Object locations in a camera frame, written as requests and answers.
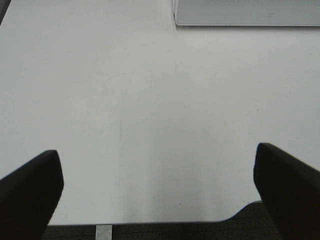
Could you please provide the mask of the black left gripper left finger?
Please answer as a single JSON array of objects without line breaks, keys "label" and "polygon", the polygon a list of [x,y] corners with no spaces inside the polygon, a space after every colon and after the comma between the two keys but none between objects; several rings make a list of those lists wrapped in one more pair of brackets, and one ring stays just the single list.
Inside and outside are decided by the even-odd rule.
[{"label": "black left gripper left finger", "polygon": [[40,240],[64,188],[56,150],[46,150],[0,180],[0,238]]}]

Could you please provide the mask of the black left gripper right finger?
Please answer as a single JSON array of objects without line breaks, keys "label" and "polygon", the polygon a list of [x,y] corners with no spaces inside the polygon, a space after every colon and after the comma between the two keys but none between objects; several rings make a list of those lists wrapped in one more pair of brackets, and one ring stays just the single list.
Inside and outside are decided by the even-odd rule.
[{"label": "black left gripper right finger", "polygon": [[320,172],[271,143],[259,143],[253,181],[284,240],[320,238]]}]

